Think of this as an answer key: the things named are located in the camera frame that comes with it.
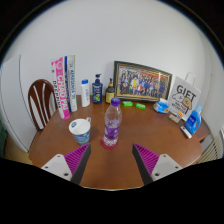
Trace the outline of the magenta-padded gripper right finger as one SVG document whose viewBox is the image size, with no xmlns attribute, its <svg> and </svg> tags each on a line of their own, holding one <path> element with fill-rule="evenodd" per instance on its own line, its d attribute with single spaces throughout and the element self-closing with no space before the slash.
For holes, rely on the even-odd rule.
<svg viewBox="0 0 224 224">
<path fill-rule="evenodd" d="M 158 155 L 139 144 L 133 145 L 132 153 L 145 185 L 182 169 L 169 155 Z"/>
</svg>

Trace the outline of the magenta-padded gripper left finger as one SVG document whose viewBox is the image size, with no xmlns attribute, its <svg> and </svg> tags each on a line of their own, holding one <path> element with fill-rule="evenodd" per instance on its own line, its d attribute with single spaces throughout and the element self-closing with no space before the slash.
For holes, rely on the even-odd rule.
<svg viewBox="0 0 224 224">
<path fill-rule="evenodd" d="M 87 143 L 66 155 L 56 154 L 42 169 L 79 185 L 90 154 L 91 145 Z"/>
</svg>

